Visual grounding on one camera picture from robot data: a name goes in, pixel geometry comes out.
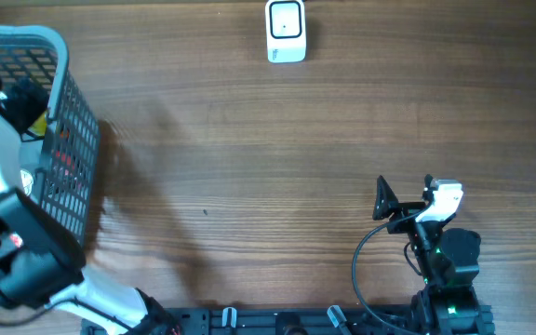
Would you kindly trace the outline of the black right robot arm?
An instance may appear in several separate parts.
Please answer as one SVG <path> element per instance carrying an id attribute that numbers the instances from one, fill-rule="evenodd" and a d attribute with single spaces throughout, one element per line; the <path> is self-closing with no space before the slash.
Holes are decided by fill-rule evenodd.
<path id="1" fill-rule="evenodd" d="M 372 218 L 387 219 L 390 235 L 405 234 L 425 287 L 410 303 L 407 321 L 392 324 L 407 334 L 484 334 L 485 312 L 473 281 L 479 274 L 481 237 L 478 233 L 446 225 L 462 202 L 462 184 L 425 177 L 420 202 L 401 202 L 380 176 Z"/>

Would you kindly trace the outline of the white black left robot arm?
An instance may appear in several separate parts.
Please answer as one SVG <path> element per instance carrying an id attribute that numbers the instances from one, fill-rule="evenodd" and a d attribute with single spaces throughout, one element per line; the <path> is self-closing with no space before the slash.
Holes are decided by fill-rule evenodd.
<path id="1" fill-rule="evenodd" d="M 152 297 L 87 266 L 86 255 L 60 220 L 25 192 L 20 152 L 24 134 L 45 113 L 48 94 L 28 78 L 10 90 L 0 78 L 0 306 L 29 307 L 26 325 L 60 310 L 108 334 L 178 334 L 178 321 Z"/>

